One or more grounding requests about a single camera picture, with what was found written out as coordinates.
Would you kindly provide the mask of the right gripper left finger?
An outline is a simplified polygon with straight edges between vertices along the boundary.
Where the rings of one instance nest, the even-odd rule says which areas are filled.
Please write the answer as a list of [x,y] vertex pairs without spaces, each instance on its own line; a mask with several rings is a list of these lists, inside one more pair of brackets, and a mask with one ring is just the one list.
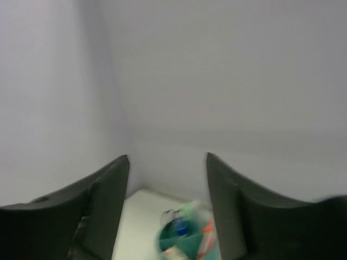
[[111,259],[129,173],[122,155],[57,191],[2,206],[1,259]]

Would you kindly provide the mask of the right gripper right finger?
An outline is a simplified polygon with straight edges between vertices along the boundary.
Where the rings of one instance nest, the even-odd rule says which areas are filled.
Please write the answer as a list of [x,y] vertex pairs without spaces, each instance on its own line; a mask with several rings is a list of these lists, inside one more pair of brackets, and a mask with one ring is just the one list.
[[346,196],[297,200],[208,153],[206,172],[222,259],[346,259]]

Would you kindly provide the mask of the orange highlighter marker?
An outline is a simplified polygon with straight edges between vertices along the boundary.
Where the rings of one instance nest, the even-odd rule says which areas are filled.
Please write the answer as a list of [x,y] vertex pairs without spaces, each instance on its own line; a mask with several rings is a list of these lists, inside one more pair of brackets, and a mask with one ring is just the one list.
[[196,259],[202,259],[211,252],[216,242],[213,214],[205,209],[199,210],[197,222],[200,227],[202,239],[197,250]]

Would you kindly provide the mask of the green highlighter marker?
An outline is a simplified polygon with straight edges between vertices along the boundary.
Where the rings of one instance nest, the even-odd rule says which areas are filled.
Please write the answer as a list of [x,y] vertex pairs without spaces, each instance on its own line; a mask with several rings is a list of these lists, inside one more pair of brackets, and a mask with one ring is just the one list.
[[202,203],[199,200],[192,200],[182,204],[178,211],[183,218],[193,219],[200,211]]

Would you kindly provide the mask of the small blue-capped glue bottle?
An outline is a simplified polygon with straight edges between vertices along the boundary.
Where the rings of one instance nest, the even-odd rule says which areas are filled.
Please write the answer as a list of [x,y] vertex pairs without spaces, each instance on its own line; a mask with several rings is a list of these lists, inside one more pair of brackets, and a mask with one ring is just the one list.
[[188,221],[181,210],[169,209],[162,213],[160,224],[168,226],[177,236],[184,237],[189,234]]

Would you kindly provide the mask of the white boxed eraser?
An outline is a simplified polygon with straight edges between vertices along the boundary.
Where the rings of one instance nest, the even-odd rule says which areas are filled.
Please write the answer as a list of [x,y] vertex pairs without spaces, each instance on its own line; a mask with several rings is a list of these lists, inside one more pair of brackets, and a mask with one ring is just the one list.
[[165,260],[189,260],[188,256],[176,245],[164,250],[161,256]]

